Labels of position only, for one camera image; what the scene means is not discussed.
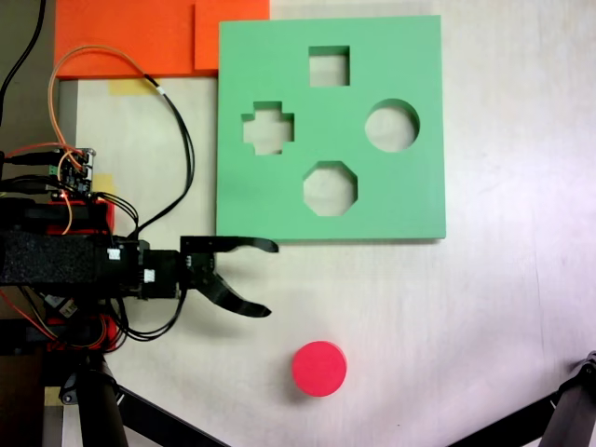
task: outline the black foam padding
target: black foam padding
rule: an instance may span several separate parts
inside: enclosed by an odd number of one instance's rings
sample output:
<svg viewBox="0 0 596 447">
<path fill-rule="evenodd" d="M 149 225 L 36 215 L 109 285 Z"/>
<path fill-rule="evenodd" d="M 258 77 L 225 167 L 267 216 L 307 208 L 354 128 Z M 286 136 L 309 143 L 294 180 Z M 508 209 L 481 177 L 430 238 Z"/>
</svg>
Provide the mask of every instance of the black foam padding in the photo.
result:
<svg viewBox="0 0 596 447">
<path fill-rule="evenodd" d="M 94 244 L 88 237 L 9 231 L 0 232 L 2 246 L 0 285 L 93 284 L 96 277 Z"/>
</svg>

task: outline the square hole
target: square hole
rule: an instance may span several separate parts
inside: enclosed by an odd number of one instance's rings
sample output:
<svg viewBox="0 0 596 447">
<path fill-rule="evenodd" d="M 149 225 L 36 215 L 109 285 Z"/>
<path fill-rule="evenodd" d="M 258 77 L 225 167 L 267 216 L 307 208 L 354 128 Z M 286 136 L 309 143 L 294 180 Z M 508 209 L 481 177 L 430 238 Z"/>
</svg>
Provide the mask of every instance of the square hole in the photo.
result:
<svg viewBox="0 0 596 447">
<path fill-rule="evenodd" d="M 308 65 L 310 87 L 350 85 L 350 47 L 310 47 Z"/>
</svg>

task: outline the octagonal hole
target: octagonal hole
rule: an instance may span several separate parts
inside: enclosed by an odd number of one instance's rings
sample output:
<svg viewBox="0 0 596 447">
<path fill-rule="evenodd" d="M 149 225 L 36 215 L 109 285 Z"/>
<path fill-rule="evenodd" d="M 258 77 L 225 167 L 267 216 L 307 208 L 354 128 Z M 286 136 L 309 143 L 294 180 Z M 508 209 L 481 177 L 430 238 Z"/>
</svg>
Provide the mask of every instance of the octagonal hole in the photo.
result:
<svg viewBox="0 0 596 447">
<path fill-rule="evenodd" d="M 341 161 L 321 161 L 306 175 L 305 204 L 319 216 L 341 216 L 358 200 L 358 177 Z"/>
<path fill-rule="evenodd" d="M 384 100 L 371 110 L 364 131 L 377 149 L 399 152 L 410 147 L 418 138 L 420 118 L 406 101 Z"/>
</svg>

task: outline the wire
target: wire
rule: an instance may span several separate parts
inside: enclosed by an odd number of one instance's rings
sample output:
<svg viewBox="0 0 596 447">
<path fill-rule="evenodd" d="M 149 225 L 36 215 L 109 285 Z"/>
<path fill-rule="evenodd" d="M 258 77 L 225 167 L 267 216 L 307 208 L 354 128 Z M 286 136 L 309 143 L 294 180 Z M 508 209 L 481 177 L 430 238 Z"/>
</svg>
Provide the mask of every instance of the wire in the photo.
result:
<svg viewBox="0 0 596 447">
<path fill-rule="evenodd" d="M 137 210 L 128 203 L 124 198 L 120 198 L 110 193 L 94 193 L 93 197 L 105 200 L 109 203 L 112 203 L 119 207 L 122 211 L 124 211 L 130 219 L 134 222 L 135 229 L 133 233 L 137 233 L 139 231 L 139 213 Z"/>
<path fill-rule="evenodd" d="M 118 316 L 115 312 L 111 302 L 108 302 L 108 306 L 111 310 L 112 318 L 114 319 L 116 325 L 120 328 L 122 332 L 126 334 L 127 337 L 130 337 L 132 340 L 136 340 L 137 342 L 152 342 L 158 339 L 159 337 L 165 335 L 167 332 L 169 332 L 169 330 L 171 330 L 171 328 L 174 327 L 182 313 L 184 302 L 186 301 L 186 296 L 187 290 L 183 290 L 181 292 L 180 299 L 178 305 L 176 306 L 176 311 L 173 317 L 160 328 L 149 332 L 136 331 L 129 326 L 129 319 L 124 305 L 124 300 L 122 298 L 116 298 L 121 313 L 120 316 Z"/>
<path fill-rule="evenodd" d="M 62 174 L 62 163 L 64 162 L 64 159 L 70 154 L 69 151 L 65 152 L 64 155 L 62 156 L 62 158 L 60 159 L 60 163 L 58 163 L 58 182 L 61 182 L 61 174 Z M 68 207 L 68 224 L 66 225 L 66 228 L 64 229 L 64 231 L 62 232 L 62 235 L 66 235 L 70 229 L 71 226 L 73 226 L 73 207 L 71 206 L 71 202 L 68 199 L 68 194 L 66 194 L 64 191 L 61 192 L 62 198 L 64 199 L 64 202 L 66 202 L 66 207 Z"/>
<path fill-rule="evenodd" d="M 22 294 L 22 296 L 25 297 L 25 299 L 27 300 L 27 302 L 29 303 L 29 307 L 31 307 L 31 310 L 34 312 L 35 317 L 37 318 L 37 321 L 39 322 L 39 324 L 41 324 L 44 329 L 46 331 L 48 331 L 49 333 L 51 333 L 56 339 L 58 339 L 58 335 L 56 335 L 48 326 L 47 324 L 44 322 L 44 319 L 41 318 L 41 315 L 39 314 L 39 311 L 37 310 L 37 307 L 35 306 L 34 300 L 31 297 L 31 295 L 25 290 L 24 287 L 19 287 L 19 291 Z"/>
<path fill-rule="evenodd" d="M 15 76 L 17 71 L 23 65 L 25 60 L 29 57 L 29 54 L 31 53 L 31 51 L 34 49 L 35 44 L 37 43 L 37 39 L 39 38 L 39 35 L 41 33 L 42 26 L 44 25 L 44 16 L 45 15 L 46 15 L 46 0 L 40 0 L 39 15 L 37 17 L 37 24 L 35 25 L 34 35 L 31 38 L 29 45 L 27 46 L 25 51 L 20 56 L 19 60 L 15 63 L 14 67 L 12 67 L 10 72 L 8 72 L 8 75 L 7 75 L 6 79 L 4 80 L 2 87 L 0 88 L 0 126 L 2 126 L 2 116 L 4 113 L 4 97 L 7 94 L 8 85 L 10 84 L 10 81 L 12 81 L 12 78 Z"/>
<path fill-rule="evenodd" d="M 53 332 L 44 322 L 44 320 L 42 319 L 41 315 L 39 314 L 39 311 L 37 310 L 37 307 L 35 306 L 34 300 L 32 298 L 32 296 L 29 294 L 29 292 L 27 292 L 27 290 L 24 287 L 19 287 L 19 291 L 20 293 L 22 293 L 22 295 L 25 297 L 25 299 L 27 300 L 27 302 L 29 303 L 29 306 L 31 307 L 32 311 L 35 314 L 35 317 L 37 318 L 37 321 L 39 322 L 39 324 L 41 324 L 44 329 L 46 329 L 46 331 L 48 331 L 51 335 L 54 336 L 55 342 L 57 345 L 59 345 L 61 343 L 61 338 L 58 335 L 56 335 L 55 332 Z M 72 348 L 76 348 L 76 349 L 83 349 L 83 348 L 94 348 L 94 347 L 99 347 L 104 341 L 105 338 L 107 337 L 107 326 L 105 324 L 105 319 L 102 315 L 99 316 L 99 319 L 102 323 L 102 333 L 100 335 L 100 338 L 88 345 L 74 345 L 68 342 L 63 342 L 64 346 L 66 347 L 72 347 Z"/>
<path fill-rule="evenodd" d="M 15 149 L 14 151 L 10 151 L 8 154 L 6 154 L 6 158 L 11 158 L 11 157 L 21 154 L 23 152 L 32 151 L 33 149 L 38 149 L 40 147 L 58 147 L 63 150 L 68 149 L 72 152 L 76 152 L 78 154 L 83 154 L 83 151 L 76 149 L 75 147 L 70 146 L 68 144 L 63 144 L 61 142 L 41 142 L 39 144 L 30 144 L 28 146 L 23 146 L 23 147 L 20 147 L 19 149 Z"/>
<path fill-rule="evenodd" d="M 183 192 L 178 198 L 176 198 L 166 208 L 164 208 L 157 215 L 155 215 L 154 217 L 149 219 L 147 222 L 143 223 L 141 226 L 136 227 L 135 231 L 129 235 L 129 238 L 138 238 L 139 233 L 141 233 L 141 231 L 144 228 L 146 228 L 150 224 L 156 222 L 157 220 L 161 219 L 162 217 L 164 217 L 165 215 L 170 213 L 174 208 L 176 208 L 176 206 L 178 206 L 178 204 L 188 194 L 188 191 L 190 190 L 190 187 L 191 187 L 193 180 L 195 178 L 195 146 L 193 145 L 193 141 L 191 139 L 190 132 L 188 131 L 188 127 L 184 123 L 184 120 L 183 120 L 182 116 L 180 115 L 180 112 L 178 111 L 178 109 L 176 108 L 174 103 L 171 101 L 171 99 L 168 97 L 168 95 L 165 93 L 164 89 L 154 80 L 154 78 L 152 76 L 150 76 L 148 73 L 146 73 L 144 71 L 144 69 L 141 67 L 141 65 L 139 65 L 139 63 L 137 63 L 134 59 L 132 59 L 128 54 L 126 54 L 124 51 L 121 51 L 117 48 L 108 47 L 106 45 L 84 45 L 82 47 L 74 48 L 71 51 L 67 52 L 64 56 L 62 56 L 61 59 L 56 64 L 56 66 L 54 67 L 52 75 L 49 79 L 49 84 L 47 86 L 47 108 L 49 110 L 49 118 L 50 118 L 52 127 L 54 128 L 54 132 L 56 133 L 56 137 L 58 138 L 59 142 L 66 144 L 66 139 L 64 138 L 64 135 L 63 135 L 63 133 L 60 129 L 60 126 L 58 124 L 58 119 L 56 117 L 56 111 L 54 109 L 54 88 L 55 88 L 55 84 L 56 84 L 56 77 L 58 75 L 58 71 L 63 66 L 63 64 L 66 63 L 73 56 L 75 56 L 79 53 L 87 53 L 90 51 L 104 51 L 107 53 L 115 54 L 116 56 L 124 59 L 125 61 L 130 63 L 133 67 L 135 67 L 139 71 L 139 73 L 142 74 L 155 87 L 157 92 L 161 96 L 163 96 L 164 100 L 166 101 L 166 103 L 168 104 L 172 113 L 174 114 L 174 118 L 176 119 L 176 122 L 180 129 L 180 132 L 183 136 L 184 154 L 185 154 L 185 158 L 186 158 L 186 182 L 184 185 Z"/>
<path fill-rule="evenodd" d="M 49 110 L 49 119 L 51 121 L 52 127 L 54 128 L 54 132 L 56 133 L 56 137 L 58 137 L 58 141 L 62 143 L 66 143 L 66 139 L 64 138 L 60 126 L 58 125 L 58 119 L 56 118 L 56 112 L 54 110 L 54 85 L 56 84 L 56 76 L 58 75 L 58 71 L 63 66 L 63 64 L 66 63 L 69 59 L 71 59 L 74 55 L 90 51 L 105 51 L 107 53 L 113 53 L 117 56 L 120 56 L 122 59 L 128 61 L 141 74 L 145 74 L 145 71 L 141 68 L 141 65 L 139 65 L 128 54 L 117 48 L 108 47 L 107 45 L 84 45 L 81 47 L 74 48 L 67 52 L 64 56 L 62 56 L 56 64 L 56 66 L 54 67 L 51 77 L 49 78 L 49 85 L 47 86 L 47 108 Z"/>
<path fill-rule="evenodd" d="M 20 310 L 14 303 L 12 303 L 12 301 L 10 301 L 10 298 L 8 298 L 7 295 L 2 290 L 0 290 L 0 296 L 2 296 L 2 298 L 4 298 L 4 301 L 7 303 L 7 305 L 12 307 L 17 312 L 19 312 L 23 317 L 27 318 L 29 320 L 29 322 L 31 324 L 33 324 L 47 338 L 49 338 L 50 340 L 56 340 L 55 336 L 53 336 L 51 333 L 49 333 L 44 328 L 42 328 L 39 324 L 37 324 L 35 322 L 35 320 L 33 320 L 31 317 L 29 317 L 27 314 L 25 314 L 22 310 Z"/>
</svg>

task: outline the black bracket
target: black bracket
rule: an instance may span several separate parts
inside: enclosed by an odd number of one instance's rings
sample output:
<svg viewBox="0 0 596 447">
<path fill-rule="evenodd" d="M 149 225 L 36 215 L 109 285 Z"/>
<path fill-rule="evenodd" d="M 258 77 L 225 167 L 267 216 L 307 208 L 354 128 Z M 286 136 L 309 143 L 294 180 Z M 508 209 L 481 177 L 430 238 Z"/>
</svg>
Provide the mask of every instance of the black bracket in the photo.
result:
<svg viewBox="0 0 596 447">
<path fill-rule="evenodd" d="M 259 237 L 182 237 L 180 252 L 188 271 L 187 289 L 196 289 L 225 310 L 252 318 L 271 314 L 264 305 L 246 301 L 215 271 L 215 253 L 240 247 L 254 247 L 269 253 L 279 252 L 274 241 Z"/>
</svg>

